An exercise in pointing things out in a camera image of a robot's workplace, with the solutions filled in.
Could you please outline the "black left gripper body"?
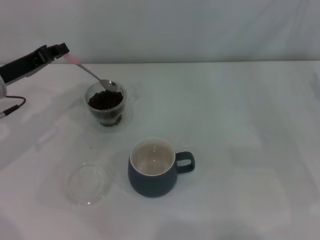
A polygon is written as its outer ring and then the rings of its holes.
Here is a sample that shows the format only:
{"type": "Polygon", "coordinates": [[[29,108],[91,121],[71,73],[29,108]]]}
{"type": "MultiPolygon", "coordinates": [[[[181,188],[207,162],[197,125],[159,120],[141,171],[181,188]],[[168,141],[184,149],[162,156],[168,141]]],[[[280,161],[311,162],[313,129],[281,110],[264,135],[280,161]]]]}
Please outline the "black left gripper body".
{"type": "Polygon", "coordinates": [[[0,67],[0,77],[5,84],[31,76],[50,63],[47,45],[41,46],[32,53],[0,67]]]}

